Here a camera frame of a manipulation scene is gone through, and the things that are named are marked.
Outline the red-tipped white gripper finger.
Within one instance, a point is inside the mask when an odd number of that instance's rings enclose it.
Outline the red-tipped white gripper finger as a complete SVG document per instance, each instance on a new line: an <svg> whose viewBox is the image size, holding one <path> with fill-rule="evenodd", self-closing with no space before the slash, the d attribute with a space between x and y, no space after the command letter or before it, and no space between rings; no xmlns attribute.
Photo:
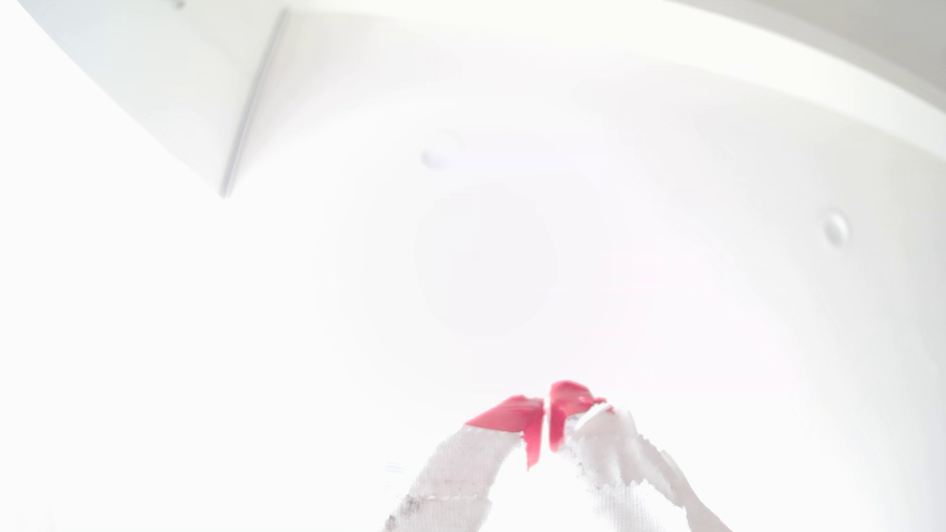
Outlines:
<svg viewBox="0 0 946 532"><path fill-rule="evenodd" d="M435 448L383 530L479 531L507 459L523 449L526 468L538 464L545 417L544 399L515 395L467 420Z"/></svg>
<svg viewBox="0 0 946 532"><path fill-rule="evenodd" d="M550 449L574 469L610 531L730 531L631 414L575 381L550 385Z"/></svg>

